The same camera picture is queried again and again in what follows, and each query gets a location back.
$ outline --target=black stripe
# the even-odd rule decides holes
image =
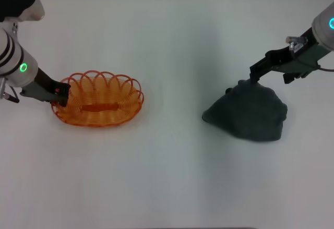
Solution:
[[[9,56],[4,61],[2,61],[0,63],[0,67],[6,65],[10,61],[10,59],[12,58],[12,56],[13,56],[13,54],[15,52],[15,41],[14,41],[13,37],[10,37],[10,39],[11,39],[11,42],[13,43],[13,45],[11,47],[10,54],[9,54]]]
[[[10,71],[6,72],[5,74],[0,74],[0,77],[4,77],[4,76],[7,76],[7,75],[10,75],[12,74],[13,72],[15,72],[17,69],[19,69],[20,65],[22,64],[23,62],[23,59],[24,59],[24,53],[23,53],[23,48],[22,46],[21,47],[21,58],[19,60],[19,63],[17,63],[17,65]]]
[[[10,47],[10,43],[9,43],[9,35],[8,33],[5,31],[6,35],[7,35],[7,46],[6,49],[4,50],[4,52],[0,55],[0,61],[6,56],[6,54],[9,51],[9,47]]]

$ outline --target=white tabletop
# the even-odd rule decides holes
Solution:
[[[235,139],[201,114],[333,1],[42,0],[19,40],[43,71],[127,74],[145,102],[121,127],[87,129],[47,103],[1,101],[0,228],[332,228],[334,74],[261,79],[288,105],[277,142]]]

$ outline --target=dark gray cloth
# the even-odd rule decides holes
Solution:
[[[275,141],[281,138],[287,111],[287,106],[272,89],[240,80],[206,110],[202,118],[238,138]]]

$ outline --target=orange wire basket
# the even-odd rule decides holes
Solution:
[[[74,126],[121,125],[134,118],[144,102],[139,82],[126,75],[91,70],[61,82],[71,85],[68,102],[66,107],[51,103],[52,111]]]

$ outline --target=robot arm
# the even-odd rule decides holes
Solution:
[[[18,103],[5,92],[5,85],[21,87],[21,96],[66,106],[70,85],[52,80],[17,40],[18,22],[40,20],[40,0],[0,0],[0,99]]]
[[[294,79],[305,78],[312,71],[325,70],[318,60],[334,51],[334,3],[320,13],[300,37],[287,37],[289,46],[266,53],[265,58],[251,66],[250,78],[257,82],[270,71],[284,73],[286,84]]]

